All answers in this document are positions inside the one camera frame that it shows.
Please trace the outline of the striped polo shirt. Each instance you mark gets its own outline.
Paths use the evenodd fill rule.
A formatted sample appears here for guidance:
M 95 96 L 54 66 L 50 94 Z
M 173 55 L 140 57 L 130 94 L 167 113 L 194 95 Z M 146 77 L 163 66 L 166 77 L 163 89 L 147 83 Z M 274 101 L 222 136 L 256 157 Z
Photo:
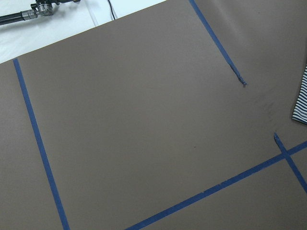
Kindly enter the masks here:
M 301 86 L 292 114 L 292 119 L 307 124 L 307 68 L 303 72 Z

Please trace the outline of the black tripod leg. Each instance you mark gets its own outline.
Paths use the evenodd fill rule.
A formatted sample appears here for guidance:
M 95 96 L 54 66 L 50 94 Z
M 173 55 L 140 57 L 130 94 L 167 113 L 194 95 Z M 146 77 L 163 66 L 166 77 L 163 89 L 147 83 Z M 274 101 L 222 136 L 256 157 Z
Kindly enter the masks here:
M 68 2 L 79 3 L 80 0 L 36 0 L 31 4 L 31 9 L 0 17 L 0 24 L 6 25 L 20 21 L 38 18 L 38 16 L 52 16 L 53 4 L 60 5 Z

